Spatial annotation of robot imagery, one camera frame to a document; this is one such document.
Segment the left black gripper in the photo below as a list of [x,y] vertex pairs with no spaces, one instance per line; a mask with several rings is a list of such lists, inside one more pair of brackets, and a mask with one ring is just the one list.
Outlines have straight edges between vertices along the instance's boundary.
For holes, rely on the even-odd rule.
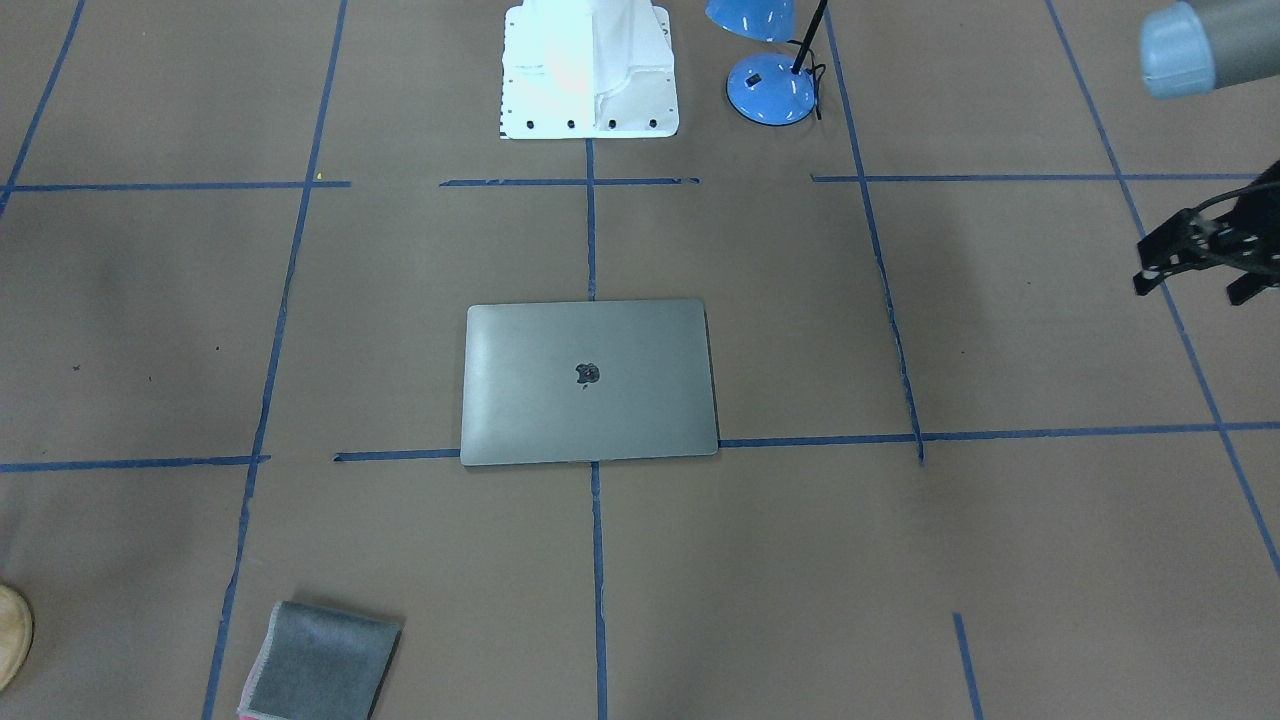
[[1226,286],[1233,306],[1276,290],[1277,179],[1274,163],[1248,186],[1183,208],[1144,236],[1140,270],[1132,278],[1135,295],[1147,296],[1172,275],[1216,266],[1243,273]]

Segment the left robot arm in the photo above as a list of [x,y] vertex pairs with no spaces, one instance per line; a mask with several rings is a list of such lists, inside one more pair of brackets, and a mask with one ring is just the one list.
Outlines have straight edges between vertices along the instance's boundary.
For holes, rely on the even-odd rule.
[[[1148,15],[1139,37],[1143,81],[1160,100],[1206,95],[1279,73],[1276,1],[1175,1]],[[1279,164],[1251,183],[1175,211],[1135,246],[1132,278],[1146,296],[1169,278],[1216,266],[1240,274],[1225,288],[1240,306],[1279,286]]]

